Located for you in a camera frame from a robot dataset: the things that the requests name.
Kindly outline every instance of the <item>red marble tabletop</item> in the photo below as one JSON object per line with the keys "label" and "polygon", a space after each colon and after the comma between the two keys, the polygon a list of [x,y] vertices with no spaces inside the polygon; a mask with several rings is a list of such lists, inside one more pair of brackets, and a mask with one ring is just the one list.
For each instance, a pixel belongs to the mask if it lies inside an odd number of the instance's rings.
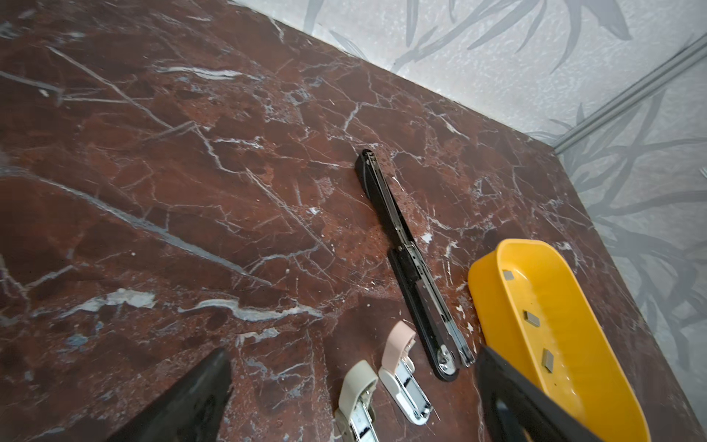
{"label": "red marble tabletop", "polygon": [[[223,0],[0,11],[0,439],[99,440],[218,346],[222,440],[336,438],[344,374],[410,319],[353,170],[368,148],[473,349],[471,263],[547,241],[653,440],[704,440],[548,146]],[[473,370],[411,357],[436,413],[412,426],[381,386],[381,441],[489,440]]]}

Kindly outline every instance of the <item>wallpaper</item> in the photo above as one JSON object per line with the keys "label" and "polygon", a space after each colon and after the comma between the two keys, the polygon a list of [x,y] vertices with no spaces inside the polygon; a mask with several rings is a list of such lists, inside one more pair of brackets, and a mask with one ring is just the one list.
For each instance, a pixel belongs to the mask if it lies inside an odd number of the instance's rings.
{"label": "wallpaper", "polygon": [[707,426],[707,59],[560,158]]}
{"label": "wallpaper", "polygon": [[704,0],[231,1],[550,142],[707,33]]}

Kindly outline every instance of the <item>wall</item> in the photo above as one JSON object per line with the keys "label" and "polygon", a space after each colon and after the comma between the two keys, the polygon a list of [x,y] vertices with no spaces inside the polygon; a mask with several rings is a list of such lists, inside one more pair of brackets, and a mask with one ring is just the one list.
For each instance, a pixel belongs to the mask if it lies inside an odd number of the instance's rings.
{"label": "wall", "polygon": [[707,59],[561,160],[707,426]]}
{"label": "wall", "polygon": [[549,143],[707,32],[704,0],[238,3]]}

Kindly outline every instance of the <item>yellow container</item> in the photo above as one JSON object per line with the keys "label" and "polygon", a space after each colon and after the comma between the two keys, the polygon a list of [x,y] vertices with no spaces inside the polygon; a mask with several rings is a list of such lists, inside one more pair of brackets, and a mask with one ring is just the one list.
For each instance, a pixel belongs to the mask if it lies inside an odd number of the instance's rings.
{"label": "yellow container", "polygon": [[[626,375],[552,246],[501,241],[472,265],[469,291],[486,343],[560,407],[605,442],[650,441]],[[546,350],[552,372],[543,362]]]}

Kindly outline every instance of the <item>yellow bin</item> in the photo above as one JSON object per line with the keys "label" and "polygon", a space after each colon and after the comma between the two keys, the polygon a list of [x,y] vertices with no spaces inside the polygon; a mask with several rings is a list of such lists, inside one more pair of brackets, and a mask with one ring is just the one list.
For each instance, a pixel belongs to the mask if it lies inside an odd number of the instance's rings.
{"label": "yellow bin", "polygon": [[650,441],[626,375],[552,246],[501,241],[472,265],[469,291],[486,343],[565,411],[605,442]]}

